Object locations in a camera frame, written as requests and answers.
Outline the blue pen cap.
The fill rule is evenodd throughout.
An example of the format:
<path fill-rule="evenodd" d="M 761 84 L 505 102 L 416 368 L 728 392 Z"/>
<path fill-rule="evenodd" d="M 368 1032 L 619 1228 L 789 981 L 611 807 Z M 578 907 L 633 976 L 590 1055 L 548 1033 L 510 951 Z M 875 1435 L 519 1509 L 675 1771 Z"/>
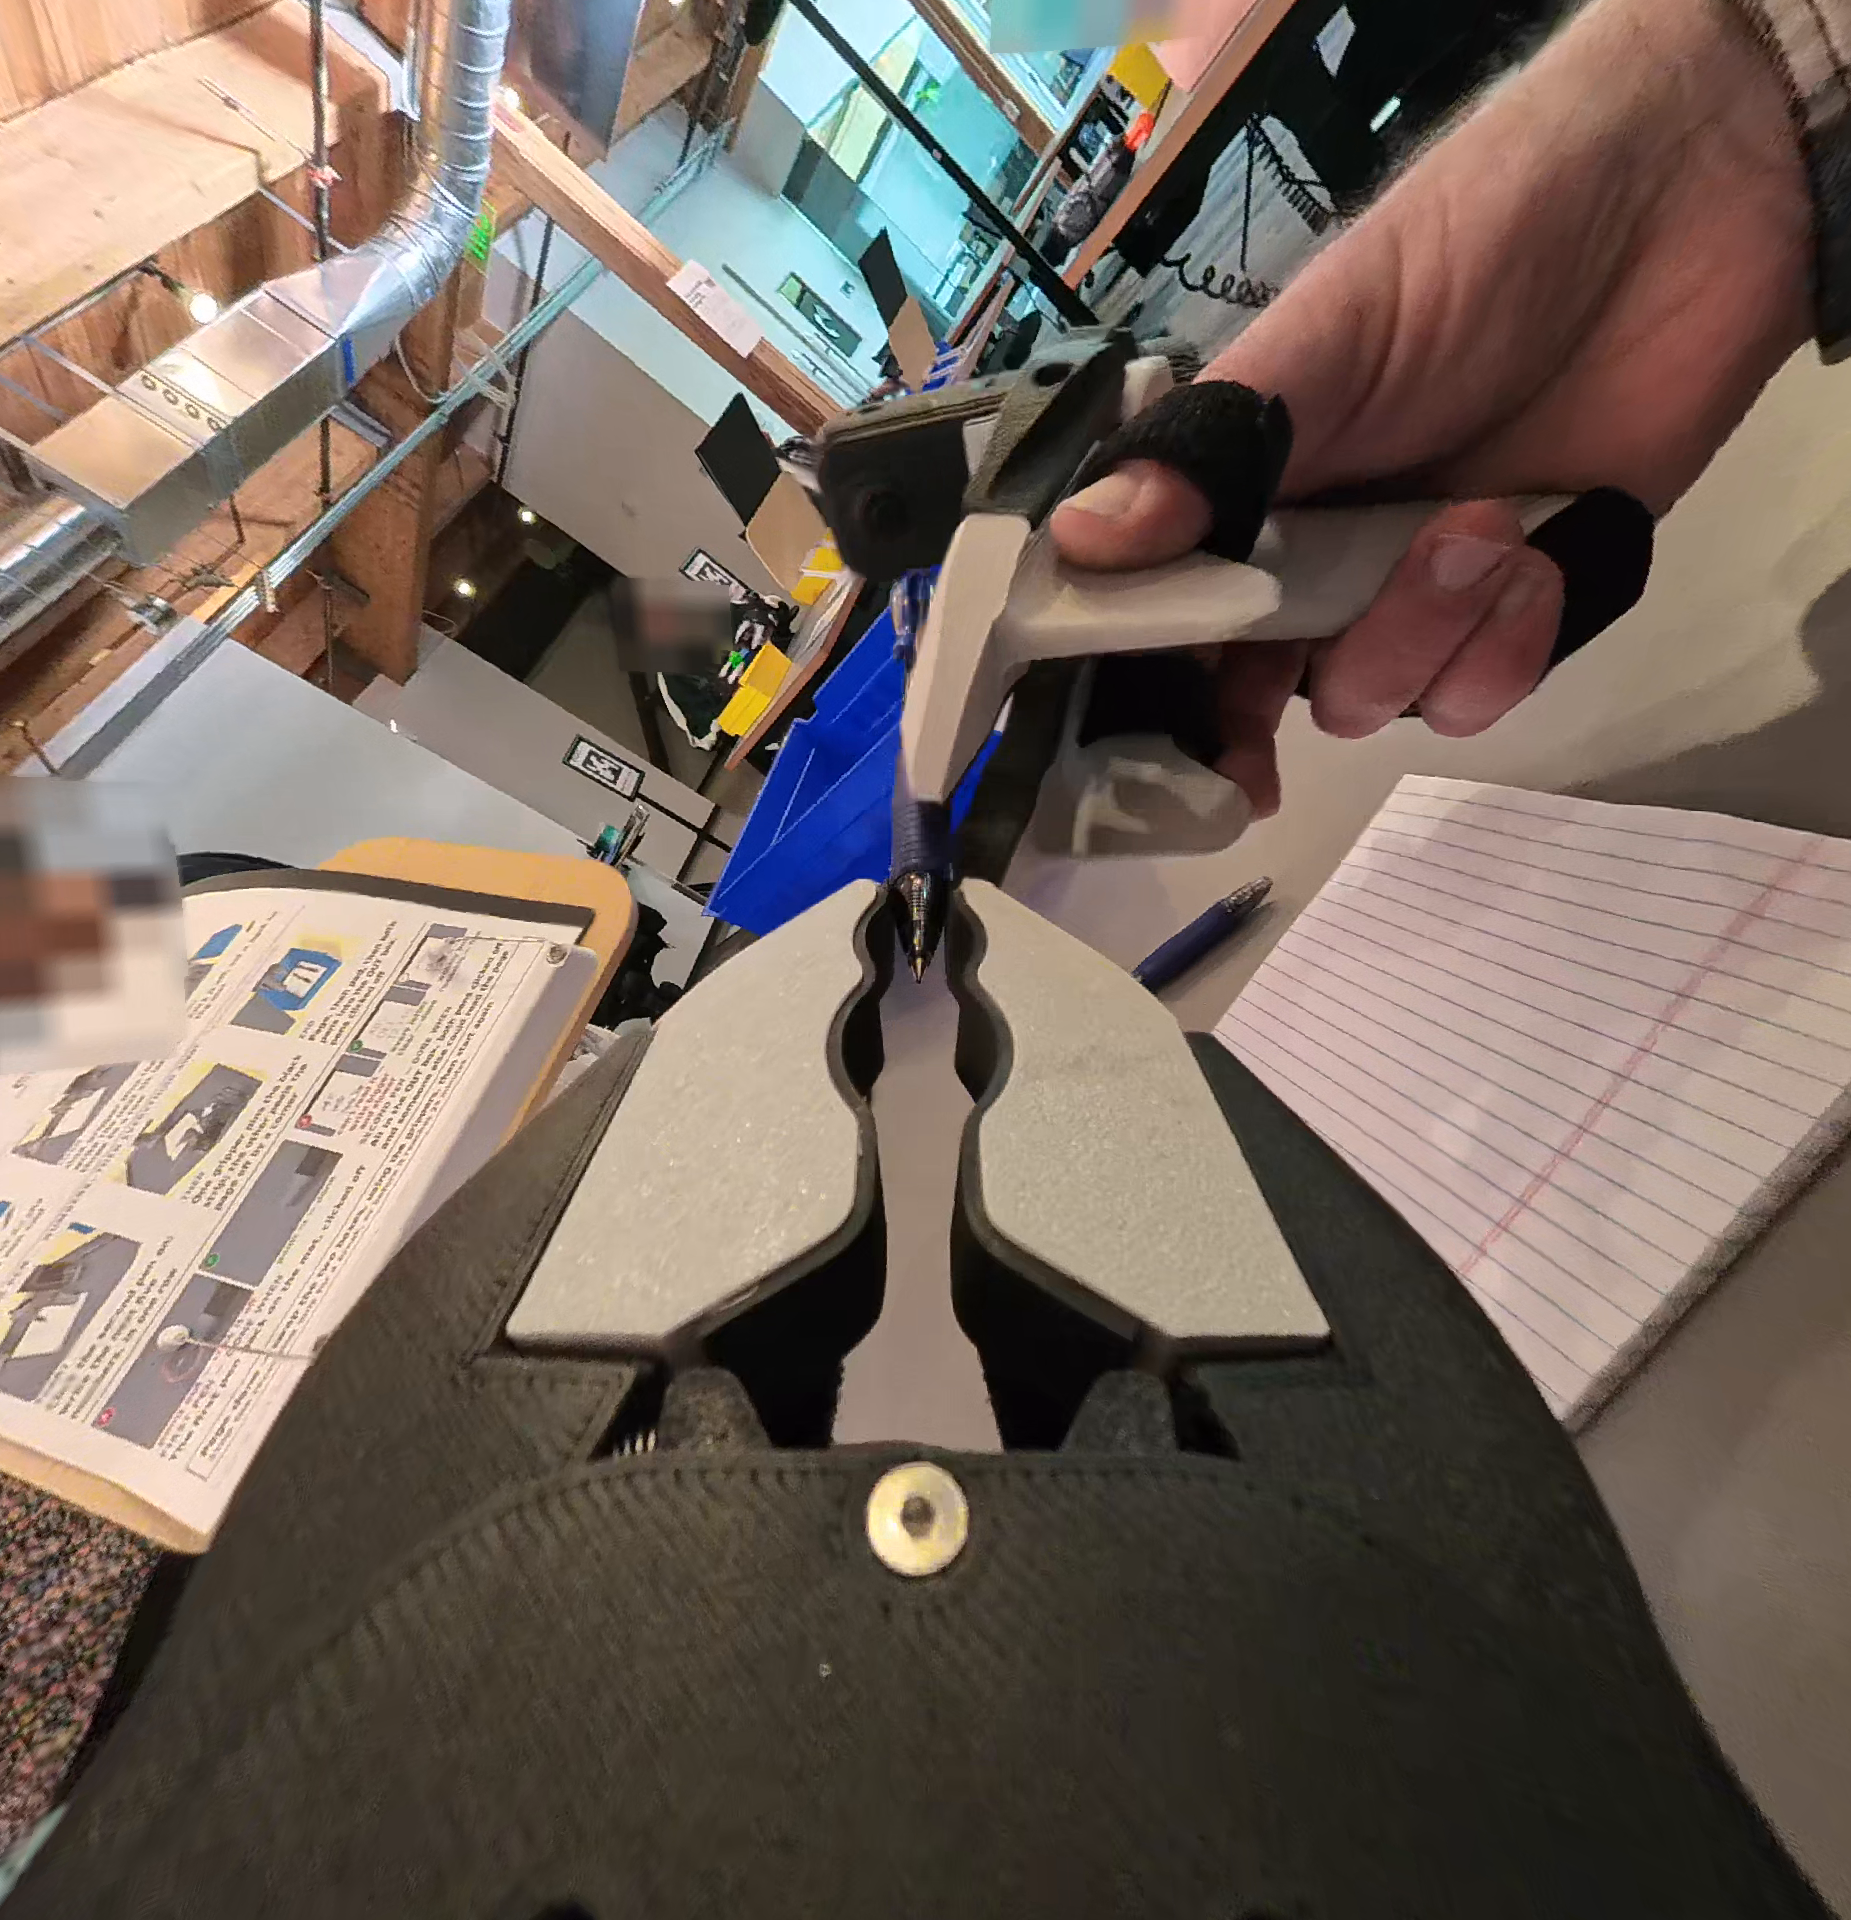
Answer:
<path fill-rule="evenodd" d="M 1225 895 L 1204 907 L 1193 922 L 1181 925 L 1170 937 L 1156 944 L 1134 968 L 1132 979 L 1159 995 L 1175 979 L 1196 970 L 1218 955 L 1254 915 L 1269 903 L 1273 878 L 1256 878 L 1247 887 Z"/>

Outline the person's right hand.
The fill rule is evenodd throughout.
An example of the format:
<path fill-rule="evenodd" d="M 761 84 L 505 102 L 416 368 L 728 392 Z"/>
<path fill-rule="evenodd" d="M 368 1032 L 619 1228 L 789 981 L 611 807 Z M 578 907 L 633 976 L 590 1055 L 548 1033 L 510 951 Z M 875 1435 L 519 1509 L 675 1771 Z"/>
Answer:
<path fill-rule="evenodd" d="M 1292 419 L 1284 501 L 1433 501 L 1359 619 L 1212 658 L 1221 774 L 1276 732 L 1469 739 L 1543 678 L 1564 574 L 1516 500 L 1680 500 L 1809 333 L 1788 90 L 1731 3 L 1588 3 L 1204 368 Z"/>

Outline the grey desk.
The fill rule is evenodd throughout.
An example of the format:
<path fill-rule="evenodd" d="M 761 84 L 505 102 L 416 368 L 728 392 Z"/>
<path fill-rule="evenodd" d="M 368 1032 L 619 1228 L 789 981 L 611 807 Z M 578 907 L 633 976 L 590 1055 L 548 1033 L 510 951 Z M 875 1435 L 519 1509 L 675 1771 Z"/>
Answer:
<path fill-rule="evenodd" d="M 1277 734 L 1284 807 L 1225 852 L 1010 895 L 1119 962 L 1240 880 L 1266 922 L 1170 995 L 1221 1022 L 1404 776 L 1709 808 L 1851 839 L 1851 360 L 1802 349 L 1658 525 L 1649 595 L 1476 739 Z M 1716 1282 L 1579 1450 L 1727 1760 L 1851 1918 L 1851 1142 Z"/>

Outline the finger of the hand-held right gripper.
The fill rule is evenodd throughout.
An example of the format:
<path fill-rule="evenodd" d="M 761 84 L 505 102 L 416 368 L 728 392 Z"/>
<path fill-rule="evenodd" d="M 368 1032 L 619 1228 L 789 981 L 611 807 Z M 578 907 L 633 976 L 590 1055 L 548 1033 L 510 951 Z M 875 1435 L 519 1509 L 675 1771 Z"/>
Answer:
<path fill-rule="evenodd" d="M 963 821 L 959 872 L 1003 880 L 1023 843 L 1070 862 L 1225 850 L 1254 807 L 1218 755 L 1200 658 L 1033 664 Z"/>
<path fill-rule="evenodd" d="M 916 641 L 899 718 L 899 791 L 948 804 L 1023 670 L 1041 658 L 1053 603 L 1044 538 L 1023 516 L 964 516 Z"/>

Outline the black monitor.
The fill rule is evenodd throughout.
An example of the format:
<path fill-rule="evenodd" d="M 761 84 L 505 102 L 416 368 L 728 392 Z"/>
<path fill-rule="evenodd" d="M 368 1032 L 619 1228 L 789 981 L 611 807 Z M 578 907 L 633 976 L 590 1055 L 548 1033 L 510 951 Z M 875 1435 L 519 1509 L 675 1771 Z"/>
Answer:
<path fill-rule="evenodd" d="M 693 459 L 741 526 L 756 518 L 767 493 L 785 477 L 775 448 L 742 392 L 709 422 L 693 448 Z"/>

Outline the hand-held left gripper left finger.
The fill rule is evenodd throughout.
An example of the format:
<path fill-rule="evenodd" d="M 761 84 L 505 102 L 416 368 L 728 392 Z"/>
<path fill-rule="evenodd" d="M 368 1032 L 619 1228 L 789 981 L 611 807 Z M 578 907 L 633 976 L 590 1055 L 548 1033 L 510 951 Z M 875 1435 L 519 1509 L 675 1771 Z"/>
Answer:
<path fill-rule="evenodd" d="M 870 1090 L 885 889 L 851 880 L 650 1032 L 510 1320 L 516 1347 L 707 1347 L 816 1284 L 852 1347 L 882 1298 Z"/>

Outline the black table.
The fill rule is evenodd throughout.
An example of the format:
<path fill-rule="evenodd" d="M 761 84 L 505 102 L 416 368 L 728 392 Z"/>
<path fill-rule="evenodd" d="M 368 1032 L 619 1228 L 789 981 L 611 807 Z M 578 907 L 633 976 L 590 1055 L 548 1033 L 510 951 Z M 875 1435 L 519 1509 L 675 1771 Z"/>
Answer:
<path fill-rule="evenodd" d="M 1325 232 L 1330 213 L 1373 193 L 1410 134 L 1458 102 L 1496 38 L 1494 3 L 1295 3 L 1119 231 L 1112 265 L 1086 282 L 1165 265 L 1232 149 L 1247 187 L 1269 187 Z"/>

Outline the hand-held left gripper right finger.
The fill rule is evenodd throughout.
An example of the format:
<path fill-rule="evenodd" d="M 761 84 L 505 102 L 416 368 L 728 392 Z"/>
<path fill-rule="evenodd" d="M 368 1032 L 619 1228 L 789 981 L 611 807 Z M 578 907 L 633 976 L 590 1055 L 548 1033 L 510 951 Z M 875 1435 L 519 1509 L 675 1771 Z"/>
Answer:
<path fill-rule="evenodd" d="M 1175 1018 L 986 880 L 956 889 L 945 958 L 978 1250 L 1115 1336 L 1326 1341 Z"/>

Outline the lined notepad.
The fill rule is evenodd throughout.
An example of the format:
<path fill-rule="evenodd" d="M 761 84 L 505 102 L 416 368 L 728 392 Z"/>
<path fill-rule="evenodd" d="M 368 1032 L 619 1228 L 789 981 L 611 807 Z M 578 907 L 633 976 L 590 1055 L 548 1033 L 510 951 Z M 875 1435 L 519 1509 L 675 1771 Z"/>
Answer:
<path fill-rule="evenodd" d="M 1585 1430 L 1851 1136 L 1851 839 L 1406 776 L 1218 1040 Z"/>

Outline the blue pen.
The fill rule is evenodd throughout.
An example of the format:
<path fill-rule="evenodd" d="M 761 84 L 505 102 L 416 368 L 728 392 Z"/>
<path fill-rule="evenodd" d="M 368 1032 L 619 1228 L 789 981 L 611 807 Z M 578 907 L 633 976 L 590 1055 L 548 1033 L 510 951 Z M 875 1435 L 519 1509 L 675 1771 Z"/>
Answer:
<path fill-rule="evenodd" d="M 899 664 L 899 728 L 909 712 L 916 649 L 925 640 L 933 605 L 933 570 L 905 570 L 897 577 L 890 612 L 890 658 Z M 952 887 L 952 825 L 948 804 L 912 793 L 909 749 L 897 747 L 890 791 L 890 874 L 889 904 L 897 928 L 897 947 L 912 979 L 925 979 L 942 940 L 945 903 Z"/>

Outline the silver air duct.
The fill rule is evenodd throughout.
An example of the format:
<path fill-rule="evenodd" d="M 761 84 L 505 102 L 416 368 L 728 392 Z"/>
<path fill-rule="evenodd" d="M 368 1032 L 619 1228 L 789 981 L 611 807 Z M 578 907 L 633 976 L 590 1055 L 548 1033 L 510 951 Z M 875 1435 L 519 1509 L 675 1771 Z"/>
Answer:
<path fill-rule="evenodd" d="M 404 197 L 358 248 L 231 301 L 37 444 L 0 525 L 0 652 L 107 562 L 144 566 L 325 419 L 458 271 L 480 213 L 510 3 L 428 3 Z"/>

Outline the person's right forearm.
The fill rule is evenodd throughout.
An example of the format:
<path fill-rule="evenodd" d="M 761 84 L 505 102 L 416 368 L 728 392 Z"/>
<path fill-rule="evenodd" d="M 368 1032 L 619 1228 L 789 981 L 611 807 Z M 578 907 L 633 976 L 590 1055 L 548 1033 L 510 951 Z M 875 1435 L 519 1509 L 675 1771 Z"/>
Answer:
<path fill-rule="evenodd" d="M 1851 360 L 1851 3 L 1754 3 L 1797 110 L 1816 231 L 1816 338 Z"/>

